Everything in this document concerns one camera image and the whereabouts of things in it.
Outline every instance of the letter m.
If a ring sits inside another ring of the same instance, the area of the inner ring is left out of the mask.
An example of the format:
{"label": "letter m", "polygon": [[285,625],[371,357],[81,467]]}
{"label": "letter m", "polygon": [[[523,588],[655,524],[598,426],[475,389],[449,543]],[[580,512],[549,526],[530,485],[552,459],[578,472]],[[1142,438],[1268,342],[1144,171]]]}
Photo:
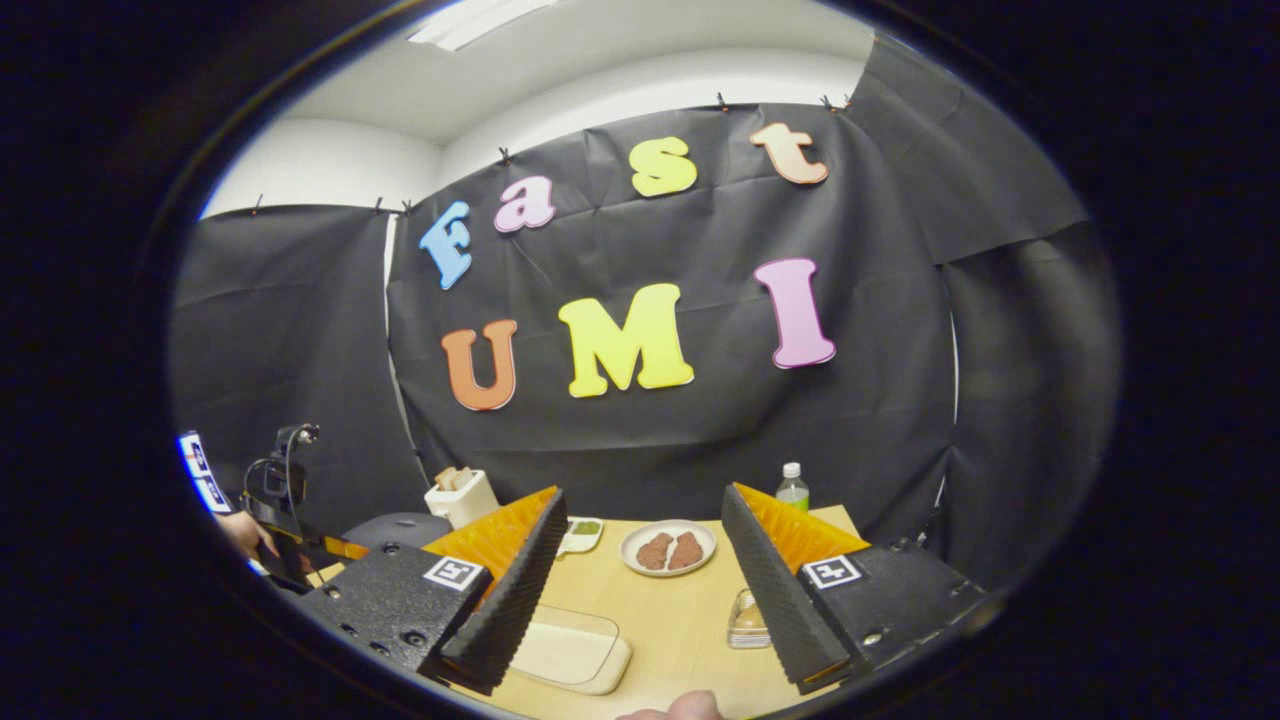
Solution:
{"label": "letter m", "polygon": [[620,389],[631,386],[640,356],[644,356],[644,368],[636,378],[640,387],[672,387],[692,380],[694,369],[680,352],[676,332],[678,299],[680,288],[669,283],[641,287],[631,299],[622,329],[593,297],[561,307],[559,319],[568,325],[573,347],[573,382],[568,393],[573,397],[604,395],[609,384],[596,372],[596,360]]}

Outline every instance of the person's hand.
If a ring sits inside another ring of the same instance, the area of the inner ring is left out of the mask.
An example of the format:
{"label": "person's hand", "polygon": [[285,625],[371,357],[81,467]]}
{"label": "person's hand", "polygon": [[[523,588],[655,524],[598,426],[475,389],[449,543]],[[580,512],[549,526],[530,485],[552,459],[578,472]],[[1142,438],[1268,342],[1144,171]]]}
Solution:
{"label": "person's hand", "polygon": [[710,691],[692,691],[677,697],[666,712],[636,710],[617,720],[724,720],[724,717],[716,707],[716,696]]}
{"label": "person's hand", "polygon": [[271,539],[271,533],[268,533],[262,525],[257,524],[257,520],[252,515],[241,510],[234,515],[214,515],[218,520],[218,525],[227,533],[227,538],[232,541],[244,557],[251,557],[261,562],[261,557],[257,556],[257,543],[262,541],[266,543],[266,548],[271,551],[271,555],[279,557],[280,551],[275,550],[275,541]]}

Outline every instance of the small white dish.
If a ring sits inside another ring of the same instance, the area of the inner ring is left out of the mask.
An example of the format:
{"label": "small white dish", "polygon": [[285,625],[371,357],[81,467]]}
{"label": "small white dish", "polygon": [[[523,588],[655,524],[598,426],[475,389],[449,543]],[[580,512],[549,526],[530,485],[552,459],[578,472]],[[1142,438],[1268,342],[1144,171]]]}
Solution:
{"label": "small white dish", "polygon": [[[595,532],[582,533],[579,532],[584,528],[594,527]],[[556,559],[564,555],[566,552],[588,552],[595,543],[600,542],[600,536],[604,534],[604,520],[599,518],[577,518],[570,515],[568,518],[568,530],[564,532],[564,537],[561,538],[561,546],[556,551]]]}
{"label": "small white dish", "polygon": [[[696,539],[698,544],[703,548],[703,559],[687,568],[681,568],[680,570],[650,570],[636,562],[636,552],[639,552],[641,547],[644,547],[653,538],[658,537],[660,533],[667,533],[672,538],[671,544],[667,546],[668,564],[671,562],[672,553],[676,552],[676,538],[684,533],[694,533],[694,539]],[[708,530],[705,525],[694,523],[692,520],[659,520],[628,534],[622,539],[622,544],[618,546],[618,551],[622,553],[622,562],[641,575],[649,575],[653,578],[675,578],[676,575],[692,573],[712,559],[712,555],[716,552],[716,534]]]}

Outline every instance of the ceiling light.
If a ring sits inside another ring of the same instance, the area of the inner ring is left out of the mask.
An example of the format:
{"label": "ceiling light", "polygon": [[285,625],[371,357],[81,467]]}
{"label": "ceiling light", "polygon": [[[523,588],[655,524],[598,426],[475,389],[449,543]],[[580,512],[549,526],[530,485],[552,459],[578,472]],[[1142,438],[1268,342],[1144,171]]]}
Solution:
{"label": "ceiling light", "polygon": [[410,42],[429,42],[454,51],[516,18],[554,4],[557,0],[462,0],[426,18],[422,29]]}

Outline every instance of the plastic bottle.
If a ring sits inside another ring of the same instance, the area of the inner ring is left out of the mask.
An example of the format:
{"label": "plastic bottle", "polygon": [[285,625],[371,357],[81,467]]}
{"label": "plastic bottle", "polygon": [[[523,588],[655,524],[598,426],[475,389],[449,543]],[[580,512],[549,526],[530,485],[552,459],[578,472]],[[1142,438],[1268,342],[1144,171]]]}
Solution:
{"label": "plastic bottle", "polygon": [[809,486],[800,479],[799,462],[787,462],[782,466],[782,484],[778,486],[774,497],[805,512],[809,511]]}

